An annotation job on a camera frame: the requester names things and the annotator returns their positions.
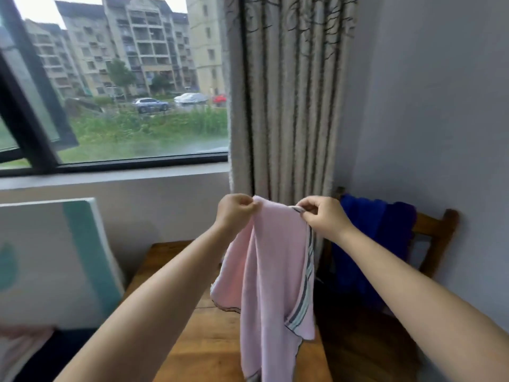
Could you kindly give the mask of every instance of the tree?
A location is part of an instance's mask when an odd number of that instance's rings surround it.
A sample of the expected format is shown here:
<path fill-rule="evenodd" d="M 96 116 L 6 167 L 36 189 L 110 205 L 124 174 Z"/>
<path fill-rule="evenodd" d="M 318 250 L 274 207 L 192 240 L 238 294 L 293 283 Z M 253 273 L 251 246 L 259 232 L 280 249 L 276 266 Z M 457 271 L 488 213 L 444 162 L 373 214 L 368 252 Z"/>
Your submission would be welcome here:
<path fill-rule="evenodd" d="M 128 87 L 136 82 L 134 72 L 129 70 L 126 67 L 126 64 L 119 59 L 113 59 L 113 61 L 108 64 L 107 68 L 109 78 L 118 87 L 122 87 L 124 89 L 124 93 L 127 98 L 127 95 L 129 94 Z"/>
<path fill-rule="evenodd" d="M 161 90 L 169 89 L 169 80 L 166 79 L 161 74 L 157 74 L 152 78 L 152 83 L 150 84 L 150 90 L 152 92 L 158 93 Z"/>

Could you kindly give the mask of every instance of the building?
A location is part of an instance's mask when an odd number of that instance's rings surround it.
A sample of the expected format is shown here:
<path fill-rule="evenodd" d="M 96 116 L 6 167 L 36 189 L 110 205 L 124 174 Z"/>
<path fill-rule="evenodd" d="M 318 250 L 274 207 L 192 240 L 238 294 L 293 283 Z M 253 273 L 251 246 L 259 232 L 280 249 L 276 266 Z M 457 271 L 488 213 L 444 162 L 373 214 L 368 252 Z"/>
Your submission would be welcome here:
<path fill-rule="evenodd" d="M 106 95 L 106 88 L 113 86 L 107 65 L 116 57 L 116 48 L 104 8 L 77 2 L 55 3 L 67 28 L 87 91 L 93 96 Z"/>
<path fill-rule="evenodd" d="M 200 91 L 209 96 L 225 93 L 221 36 L 216 0 L 186 0 L 191 51 Z"/>
<path fill-rule="evenodd" d="M 149 94 L 158 74 L 169 81 L 170 90 L 198 89 L 187 16 L 173 13 L 166 1 L 55 3 L 92 95 L 104 95 L 113 86 L 107 64 L 115 57 L 136 76 L 132 95 Z"/>
<path fill-rule="evenodd" d="M 58 95 L 62 99 L 84 95 L 85 85 L 60 27 L 32 20 L 25 20 L 24 23 L 30 41 Z"/>

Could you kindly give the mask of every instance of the silver car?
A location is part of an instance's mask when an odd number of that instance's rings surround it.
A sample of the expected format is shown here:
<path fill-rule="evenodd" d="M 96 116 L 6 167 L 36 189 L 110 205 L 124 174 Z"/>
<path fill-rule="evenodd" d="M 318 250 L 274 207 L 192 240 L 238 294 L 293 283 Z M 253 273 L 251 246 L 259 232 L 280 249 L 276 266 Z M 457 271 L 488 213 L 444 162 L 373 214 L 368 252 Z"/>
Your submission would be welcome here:
<path fill-rule="evenodd" d="M 140 114 L 145 114 L 151 111 L 166 111 L 169 108 L 168 102 L 153 98 L 139 98 L 132 102 Z"/>

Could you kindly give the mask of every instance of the wooden chair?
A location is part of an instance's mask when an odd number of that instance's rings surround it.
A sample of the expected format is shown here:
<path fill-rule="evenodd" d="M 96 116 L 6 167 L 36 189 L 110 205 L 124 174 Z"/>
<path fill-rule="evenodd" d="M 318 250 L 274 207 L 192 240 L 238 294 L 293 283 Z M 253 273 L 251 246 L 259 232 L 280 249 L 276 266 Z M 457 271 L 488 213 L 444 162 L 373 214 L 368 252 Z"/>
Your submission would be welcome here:
<path fill-rule="evenodd" d="M 417 213 L 415 235 L 431 237 L 419 271 L 432 277 L 453 237 L 459 214 L 447 209 L 442 219 Z M 319 272 L 331 263 L 325 242 Z M 389 314 L 369 310 L 316 283 L 315 316 L 332 378 L 337 382 L 414 382 L 420 366 L 417 347 L 403 326 Z"/>

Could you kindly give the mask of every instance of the person's left hand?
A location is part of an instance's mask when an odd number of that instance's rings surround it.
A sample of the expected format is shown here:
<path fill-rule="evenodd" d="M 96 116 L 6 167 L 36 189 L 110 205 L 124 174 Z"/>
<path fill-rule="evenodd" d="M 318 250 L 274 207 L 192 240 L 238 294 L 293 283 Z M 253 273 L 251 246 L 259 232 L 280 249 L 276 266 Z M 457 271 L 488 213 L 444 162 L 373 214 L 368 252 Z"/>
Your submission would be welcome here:
<path fill-rule="evenodd" d="M 254 202 L 253 198 L 246 194 L 227 194 L 217 206 L 214 224 L 231 233 L 234 238 L 261 206 L 261 203 Z"/>

